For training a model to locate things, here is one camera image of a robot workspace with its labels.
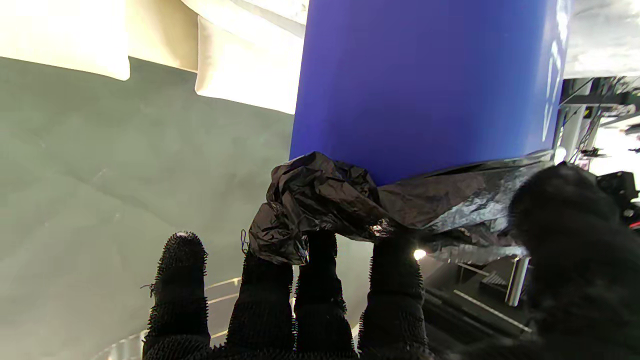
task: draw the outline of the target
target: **white pillow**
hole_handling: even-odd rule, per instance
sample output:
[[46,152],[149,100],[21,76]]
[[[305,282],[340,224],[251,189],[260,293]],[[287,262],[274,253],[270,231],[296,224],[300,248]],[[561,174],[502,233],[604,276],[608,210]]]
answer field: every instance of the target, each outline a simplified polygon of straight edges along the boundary
[[640,75],[640,1],[574,3],[564,77]]
[[198,71],[198,15],[180,0],[126,0],[129,56]]
[[196,93],[293,114],[304,25],[237,0],[182,1],[200,16]]
[[0,56],[129,78],[124,0],[3,0]]
[[254,44],[198,17],[196,93],[293,114],[302,43],[282,49]]

